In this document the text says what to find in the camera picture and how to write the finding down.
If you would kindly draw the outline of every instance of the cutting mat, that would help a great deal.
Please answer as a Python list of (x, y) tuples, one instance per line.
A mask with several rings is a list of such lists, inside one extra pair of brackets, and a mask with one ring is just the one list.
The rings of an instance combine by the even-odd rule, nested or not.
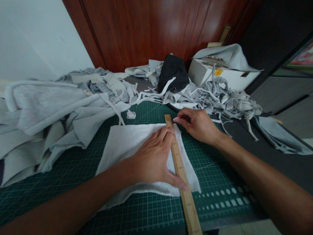
[[(164, 123), (164, 114), (176, 113), (165, 105), (142, 102), (131, 107), (136, 119), (125, 124)], [(115, 115), (106, 120), (86, 150), (71, 148), (63, 153), (53, 169), (37, 174), (0, 191), (0, 226), (41, 203), (92, 178), (102, 157), (110, 127), (118, 125)], [(199, 178), (202, 193), (193, 193), (203, 230), (223, 227), (251, 219), (261, 212), (260, 205), (229, 163), (213, 147), (191, 137), (180, 126), (182, 139)], [(81, 234), (131, 234), (164, 232), (185, 227), (179, 197), (154, 193), (132, 195), (125, 203), (99, 212), (80, 231)]]

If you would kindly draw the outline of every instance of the left hand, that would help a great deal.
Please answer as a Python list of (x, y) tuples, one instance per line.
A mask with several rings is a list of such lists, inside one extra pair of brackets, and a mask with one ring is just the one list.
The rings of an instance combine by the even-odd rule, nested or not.
[(136, 169), (138, 182), (165, 182), (182, 190), (187, 189), (185, 182), (167, 169), (167, 159), (174, 138), (174, 130), (167, 126), (153, 133), (150, 138), (130, 158), (129, 164)]

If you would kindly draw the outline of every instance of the right hand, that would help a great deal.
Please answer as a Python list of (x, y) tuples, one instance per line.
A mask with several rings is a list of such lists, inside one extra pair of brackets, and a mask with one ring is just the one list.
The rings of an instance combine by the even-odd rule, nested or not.
[(212, 146), (225, 135), (215, 126), (205, 110), (183, 108), (173, 121), (185, 127), (195, 139)]

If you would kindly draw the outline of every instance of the hand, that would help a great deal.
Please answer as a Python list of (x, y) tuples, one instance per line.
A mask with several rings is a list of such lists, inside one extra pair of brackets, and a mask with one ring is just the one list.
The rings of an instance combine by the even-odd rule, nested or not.
[(165, 182), (182, 190), (187, 189), (185, 182), (167, 169), (174, 130), (162, 127), (153, 133), (150, 138), (129, 159), (129, 163), (136, 169), (137, 182), (154, 183)]
[(183, 108), (173, 121), (185, 127), (195, 139), (212, 146), (225, 135), (215, 126), (205, 110)]

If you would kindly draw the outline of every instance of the cardboard box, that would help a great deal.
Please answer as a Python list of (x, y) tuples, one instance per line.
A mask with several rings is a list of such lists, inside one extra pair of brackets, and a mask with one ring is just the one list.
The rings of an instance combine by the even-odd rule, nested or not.
[[(192, 59), (188, 76), (196, 86), (202, 86), (212, 80), (212, 66), (202, 63), (202, 59)], [(232, 90), (244, 90), (260, 74), (260, 72), (243, 72), (230, 70), (226, 67), (217, 68), (216, 76), (222, 76), (228, 81)]]

